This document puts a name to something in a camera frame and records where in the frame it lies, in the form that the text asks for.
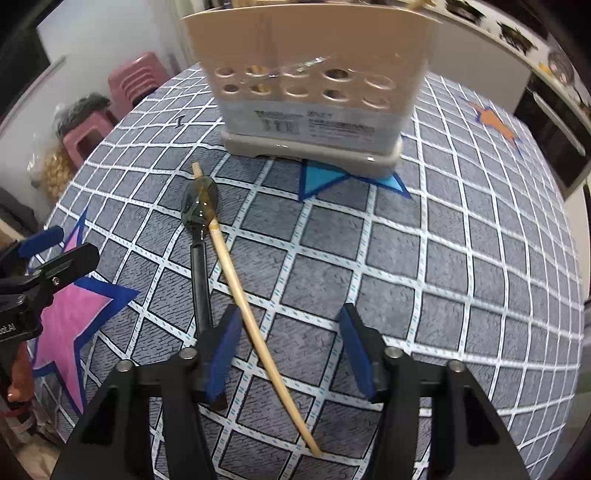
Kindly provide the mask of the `person left hand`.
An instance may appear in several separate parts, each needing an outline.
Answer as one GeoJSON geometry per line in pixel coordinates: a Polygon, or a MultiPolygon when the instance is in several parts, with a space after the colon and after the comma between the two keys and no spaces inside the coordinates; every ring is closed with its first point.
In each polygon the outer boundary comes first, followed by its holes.
{"type": "Polygon", "coordinates": [[[9,402],[28,402],[34,396],[34,379],[30,357],[25,343],[18,350],[11,366],[12,383],[8,387],[9,402]]]}

